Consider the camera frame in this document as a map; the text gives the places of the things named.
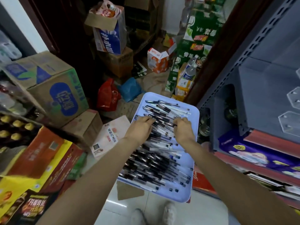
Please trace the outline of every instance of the gray metal shelving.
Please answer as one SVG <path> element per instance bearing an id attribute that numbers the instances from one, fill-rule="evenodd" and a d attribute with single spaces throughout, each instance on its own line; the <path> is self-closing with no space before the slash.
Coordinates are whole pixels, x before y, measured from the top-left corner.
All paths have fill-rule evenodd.
<path id="1" fill-rule="evenodd" d="M 214 149 L 218 150 L 218 137 L 231 128 L 223 115 L 229 84 L 235 88 L 241 134 L 255 128 L 300 143 L 300 137 L 282 131 L 278 120 L 286 111 L 300 113 L 287 98 L 300 86 L 295 72 L 300 49 L 294 47 L 300 44 L 299 9 L 300 0 L 274 0 L 197 104 L 200 112 L 210 109 Z"/>

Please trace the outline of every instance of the blue printed box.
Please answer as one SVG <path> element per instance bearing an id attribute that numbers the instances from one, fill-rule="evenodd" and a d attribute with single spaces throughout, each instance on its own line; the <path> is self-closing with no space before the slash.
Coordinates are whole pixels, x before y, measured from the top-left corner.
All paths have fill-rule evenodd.
<path id="1" fill-rule="evenodd" d="M 121 55 L 127 41 L 124 7 L 116 6 L 121 10 L 117 18 L 108 18 L 96 14 L 101 5 L 93 7 L 85 20 L 85 24 L 93 27 L 97 50 Z"/>
<path id="2" fill-rule="evenodd" d="M 2 69 L 58 128 L 88 109 L 75 69 L 48 51 Z"/>

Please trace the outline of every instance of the hand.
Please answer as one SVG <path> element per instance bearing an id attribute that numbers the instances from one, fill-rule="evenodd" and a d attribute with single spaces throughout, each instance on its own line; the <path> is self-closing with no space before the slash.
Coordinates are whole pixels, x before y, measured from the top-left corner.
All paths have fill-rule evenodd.
<path id="1" fill-rule="evenodd" d="M 136 147 L 142 145 L 151 133 L 153 122 L 155 122 L 155 119 L 150 116 L 140 117 L 131 123 L 124 138 L 135 142 L 137 144 Z"/>
<path id="2" fill-rule="evenodd" d="M 177 126 L 174 127 L 176 141 L 183 146 L 186 142 L 195 141 L 195 135 L 192 130 L 191 122 L 186 118 L 176 118 L 173 121 Z"/>

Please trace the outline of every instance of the white sneaker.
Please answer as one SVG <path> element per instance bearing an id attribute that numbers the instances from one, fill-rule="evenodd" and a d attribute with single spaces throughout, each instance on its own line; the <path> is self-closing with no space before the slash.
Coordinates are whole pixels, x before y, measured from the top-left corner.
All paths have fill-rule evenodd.
<path id="1" fill-rule="evenodd" d="M 163 224 L 174 225 L 176 219 L 175 204 L 168 202 L 163 210 Z"/>
<path id="2" fill-rule="evenodd" d="M 131 225 L 147 225 L 146 218 L 141 209 L 137 208 L 131 214 Z"/>

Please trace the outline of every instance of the red plastic bag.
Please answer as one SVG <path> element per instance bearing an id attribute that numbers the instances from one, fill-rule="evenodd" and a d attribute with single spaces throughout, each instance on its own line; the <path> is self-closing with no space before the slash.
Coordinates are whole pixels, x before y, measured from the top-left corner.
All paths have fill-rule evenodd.
<path id="1" fill-rule="evenodd" d="M 115 111 L 118 100 L 121 99 L 117 87 L 113 84 L 114 80 L 109 78 L 101 85 L 98 91 L 97 108 L 104 111 Z"/>

